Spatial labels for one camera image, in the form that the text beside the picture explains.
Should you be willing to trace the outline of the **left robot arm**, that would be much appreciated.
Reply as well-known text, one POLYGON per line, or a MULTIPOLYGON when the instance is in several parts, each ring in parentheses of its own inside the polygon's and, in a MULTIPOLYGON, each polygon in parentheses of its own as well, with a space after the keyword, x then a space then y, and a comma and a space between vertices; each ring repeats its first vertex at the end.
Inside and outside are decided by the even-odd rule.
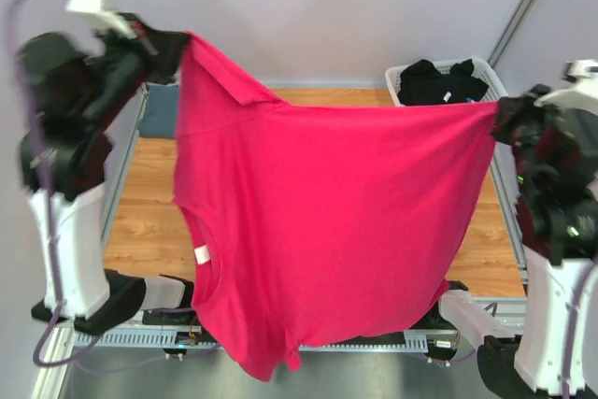
POLYGON ((105 49, 98 56, 60 32, 36 36, 17 52, 36 124, 19 145, 21 179, 46 270, 45 296, 31 314, 72 321, 86 335, 101 335, 142 310, 163 310, 175 325, 186 325, 197 306, 188 280, 127 276, 103 264, 105 163, 113 148, 107 128, 142 84, 173 79, 191 41, 132 13, 124 20, 132 35, 99 33, 105 49))

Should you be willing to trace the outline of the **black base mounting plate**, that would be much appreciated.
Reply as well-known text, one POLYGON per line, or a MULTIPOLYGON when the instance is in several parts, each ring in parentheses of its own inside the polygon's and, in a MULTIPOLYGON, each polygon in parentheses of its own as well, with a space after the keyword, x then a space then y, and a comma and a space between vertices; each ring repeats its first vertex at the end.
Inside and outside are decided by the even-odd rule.
MULTIPOLYGON (((195 343, 217 343, 213 335, 201 324, 194 312, 166 313, 160 311, 144 311, 142 323, 146 325, 179 325, 188 328, 182 335, 187 336, 195 343)), ((448 321, 443 320, 437 313, 437 307, 427 313, 414 324, 409 331, 455 331, 456 328, 448 321)), ((348 340, 335 342, 340 345, 396 345, 406 342, 404 332, 392 332, 376 336, 359 335, 348 340)))

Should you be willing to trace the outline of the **pink t shirt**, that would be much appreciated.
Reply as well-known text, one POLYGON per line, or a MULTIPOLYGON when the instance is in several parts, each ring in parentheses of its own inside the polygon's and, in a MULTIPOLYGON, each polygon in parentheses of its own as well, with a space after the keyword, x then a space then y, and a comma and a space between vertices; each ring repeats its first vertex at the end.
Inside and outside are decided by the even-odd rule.
POLYGON ((301 346, 410 328, 448 289, 496 110, 296 106, 192 36, 173 184, 207 251, 201 324, 261 381, 301 346))

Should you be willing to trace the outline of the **black t shirt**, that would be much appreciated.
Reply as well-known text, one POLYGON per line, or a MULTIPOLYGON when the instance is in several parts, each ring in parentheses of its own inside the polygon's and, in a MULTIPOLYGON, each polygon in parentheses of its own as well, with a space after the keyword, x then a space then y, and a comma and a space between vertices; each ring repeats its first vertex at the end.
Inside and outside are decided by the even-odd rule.
POLYGON ((419 60, 401 72, 398 99, 408 107, 480 101, 489 85, 473 77, 474 69, 473 60, 468 59, 443 74, 431 61, 419 60))

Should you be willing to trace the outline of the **white plastic laundry basket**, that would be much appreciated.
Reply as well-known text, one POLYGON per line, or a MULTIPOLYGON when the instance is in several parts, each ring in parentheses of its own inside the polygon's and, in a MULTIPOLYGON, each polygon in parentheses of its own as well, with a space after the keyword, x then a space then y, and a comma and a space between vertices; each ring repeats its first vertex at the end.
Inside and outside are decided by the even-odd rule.
MULTIPOLYGON (((492 102, 497 101, 499 98, 507 96, 507 91, 498 78, 497 74, 491 68, 491 66, 484 60, 478 57, 471 57, 474 65, 472 76, 484 81, 488 85, 488 90, 485 95, 480 99, 481 102, 492 102)), ((466 59, 453 59, 453 60, 440 60, 433 61, 435 68, 441 74, 447 74, 451 67, 457 63, 466 61, 466 59)), ((398 93, 400 92, 400 74, 408 68, 408 64, 392 66, 388 68, 384 74, 387 88, 390 92, 391 99, 397 107, 402 107, 398 93)))

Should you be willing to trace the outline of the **right aluminium corner post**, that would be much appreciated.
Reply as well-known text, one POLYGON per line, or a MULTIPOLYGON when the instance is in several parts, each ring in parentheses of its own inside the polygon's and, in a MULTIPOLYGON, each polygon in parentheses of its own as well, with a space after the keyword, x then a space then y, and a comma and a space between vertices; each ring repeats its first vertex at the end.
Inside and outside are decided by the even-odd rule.
POLYGON ((492 68, 496 68, 500 63, 514 37, 532 11, 536 1, 519 0, 517 3, 487 60, 492 68))

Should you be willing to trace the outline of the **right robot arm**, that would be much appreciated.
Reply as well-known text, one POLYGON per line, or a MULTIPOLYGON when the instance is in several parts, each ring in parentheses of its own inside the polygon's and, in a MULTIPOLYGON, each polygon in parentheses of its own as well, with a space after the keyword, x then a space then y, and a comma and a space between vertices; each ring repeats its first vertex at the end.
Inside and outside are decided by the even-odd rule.
POLYGON ((523 330, 510 332, 464 290, 426 298, 422 319, 450 322, 477 353, 484 385, 502 398, 593 398, 583 355, 597 282, 597 89, 532 87, 504 97, 492 136, 511 148, 516 218, 528 284, 523 330))

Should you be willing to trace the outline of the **aluminium frame rail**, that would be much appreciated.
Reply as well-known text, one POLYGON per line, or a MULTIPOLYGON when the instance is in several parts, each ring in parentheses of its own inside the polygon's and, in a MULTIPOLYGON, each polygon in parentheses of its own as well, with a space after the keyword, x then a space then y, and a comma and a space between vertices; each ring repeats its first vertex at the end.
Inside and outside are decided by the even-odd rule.
MULTIPOLYGON (((464 291, 454 291, 454 295, 466 299, 468 304, 454 304, 449 307, 449 317, 444 318, 440 312, 444 309, 437 307, 437 313, 440 317, 452 324, 455 331, 424 331, 427 335, 439 335, 454 333, 464 335, 466 332, 472 333, 480 331, 486 335, 521 335, 524 329, 527 299, 525 297, 474 297, 467 295, 464 291)), ((117 325, 116 327, 104 331, 104 334, 117 329, 174 329, 177 331, 187 331, 188 328, 179 325, 146 325, 142 323, 143 312, 136 313, 132 319, 117 325)))

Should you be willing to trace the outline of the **folded grey-blue t shirt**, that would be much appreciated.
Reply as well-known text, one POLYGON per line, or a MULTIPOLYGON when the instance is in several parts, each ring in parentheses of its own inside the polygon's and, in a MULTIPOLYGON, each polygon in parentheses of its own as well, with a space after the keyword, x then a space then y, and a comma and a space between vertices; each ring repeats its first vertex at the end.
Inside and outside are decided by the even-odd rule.
POLYGON ((143 138, 174 139, 179 86, 151 85, 143 116, 137 126, 143 138))

